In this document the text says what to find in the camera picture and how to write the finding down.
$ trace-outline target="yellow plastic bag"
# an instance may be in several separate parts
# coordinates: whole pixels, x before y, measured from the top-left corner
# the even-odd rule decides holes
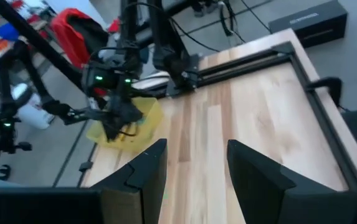
[[[97,121],[88,130],[87,138],[104,147],[142,152],[152,140],[153,133],[163,119],[163,110],[156,98],[133,98],[133,104],[143,113],[143,118],[137,124],[131,125],[131,129],[126,130],[125,126],[122,130],[133,133],[133,128],[138,125],[136,136],[120,134],[114,141],[108,142],[101,122]]]

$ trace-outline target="gray floor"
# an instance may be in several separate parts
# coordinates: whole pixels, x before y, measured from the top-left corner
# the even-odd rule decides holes
[[[261,3],[262,0],[245,0],[249,6]],[[301,11],[311,6],[321,4],[326,0],[273,0],[260,6],[254,12],[267,24],[269,21]],[[307,49],[309,57],[321,77],[338,76],[344,81],[343,106],[357,110],[357,1],[340,0],[340,3],[349,11],[348,28],[345,39],[336,40],[327,44]],[[236,12],[245,7],[239,0],[231,0]],[[111,8],[111,14],[118,14],[118,7]],[[210,14],[196,19],[190,9],[175,16],[175,19],[184,30],[193,30],[217,19],[217,14]],[[267,35],[267,31],[249,12],[237,16],[239,33],[246,41],[258,39]],[[220,24],[209,26],[205,29],[193,32],[194,38],[202,43],[224,50],[230,47],[227,38],[222,34]],[[187,37],[183,37],[189,53],[203,52],[209,55],[212,52],[204,49]],[[145,69],[144,75],[153,70],[151,65]],[[73,107],[84,106],[84,96],[76,89],[58,70],[51,68],[45,75],[44,80],[51,93]],[[9,164],[13,168],[11,182],[30,186],[76,186],[80,178],[79,165],[88,159],[93,143],[85,137],[79,138],[74,151],[71,151],[75,139],[85,124],[64,126],[60,120],[56,120],[49,129],[44,131],[35,130],[27,126],[19,127],[18,138],[33,144],[32,152],[19,152],[15,155],[3,154],[0,164]],[[84,126],[85,133],[90,125]]]

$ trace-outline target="black cable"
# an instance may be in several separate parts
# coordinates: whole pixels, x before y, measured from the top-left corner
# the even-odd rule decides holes
[[[246,8],[253,14],[253,16],[264,26],[265,29],[271,34],[271,30],[261,21],[261,19],[253,12],[253,10],[246,4],[244,0],[240,0],[246,6]]]
[[[258,4],[254,5],[254,6],[252,6],[251,9],[258,8],[258,7],[263,6],[263,5],[267,4],[267,3],[270,3],[270,2],[272,2],[272,1],[274,1],[274,0],[266,0],[266,1],[264,1],[264,2],[258,3]],[[248,10],[249,10],[249,9],[242,9],[242,10],[240,10],[239,12],[236,12],[236,13],[235,13],[235,16],[241,15],[241,14],[247,12]],[[210,22],[210,23],[208,23],[208,24],[204,24],[204,25],[202,25],[202,26],[199,26],[199,27],[197,27],[197,28],[195,28],[195,29],[192,29],[192,30],[188,31],[188,34],[192,34],[192,33],[194,33],[194,32],[197,32],[197,31],[201,30],[201,29],[205,29],[205,28],[207,28],[207,27],[209,27],[209,26],[213,26],[214,24],[217,24],[217,23],[219,23],[219,22],[221,22],[220,19],[218,19],[218,20],[216,20],[216,21],[212,21],[212,22]]]
[[[243,44],[247,43],[242,36],[239,34],[239,26],[238,26],[238,21],[236,20],[236,16],[234,14],[234,22],[236,25],[236,31],[232,30],[232,32],[242,41]]]
[[[163,13],[164,16],[167,17],[167,19],[171,20],[185,36],[187,36],[188,38],[190,38],[191,40],[193,40],[195,43],[197,43],[197,44],[199,44],[200,46],[203,46],[203,47],[205,47],[205,48],[207,48],[207,49],[209,49],[209,50],[212,50],[212,51],[214,51],[214,52],[220,52],[219,50],[216,50],[216,49],[214,49],[214,48],[211,48],[211,47],[209,47],[209,46],[206,46],[206,45],[200,43],[200,42],[199,42],[198,40],[196,40],[195,38],[191,37],[187,32],[185,32],[185,30],[184,30],[170,15],[168,15],[163,9],[161,9],[161,8],[155,6],[155,5],[148,4],[148,3],[145,3],[145,2],[133,2],[133,3],[131,3],[131,4],[128,4],[128,5],[126,6],[126,8],[124,8],[122,14],[125,13],[129,7],[137,6],[137,5],[148,6],[148,7],[152,7],[152,8],[154,8],[154,9],[159,10],[160,12]]]
[[[117,131],[117,132],[119,132],[120,134],[124,134],[125,136],[129,136],[129,137],[134,137],[134,136],[136,136],[136,135],[138,134],[138,130],[139,130],[139,127],[138,127],[137,123],[135,123],[135,132],[134,132],[134,134],[129,134],[129,133],[126,133],[126,132],[124,132],[124,131],[120,131],[119,129],[117,129],[117,128],[111,126],[111,125],[108,124],[108,123],[105,123],[105,124],[106,124],[110,129],[113,129],[114,131]]]

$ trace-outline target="black mount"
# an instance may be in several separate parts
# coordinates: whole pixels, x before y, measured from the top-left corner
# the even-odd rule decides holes
[[[340,106],[341,89],[343,82],[337,77],[321,78],[308,84],[306,91],[315,91],[317,88],[327,87],[330,97],[336,106]]]
[[[32,147],[28,142],[19,142],[15,145],[15,123],[20,122],[17,118],[3,116],[5,112],[0,112],[0,155],[1,152],[15,154],[16,149],[31,151]]]
[[[337,192],[236,140],[227,160],[246,223],[357,223],[357,192]]]
[[[173,97],[197,88],[199,57],[189,56],[178,32],[163,12],[161,0],[147,0],[147,3],[161,9],[150,7],[149,13],[155,43],[153,65],[158,70],[168,72],[171,77],[166,95]]]

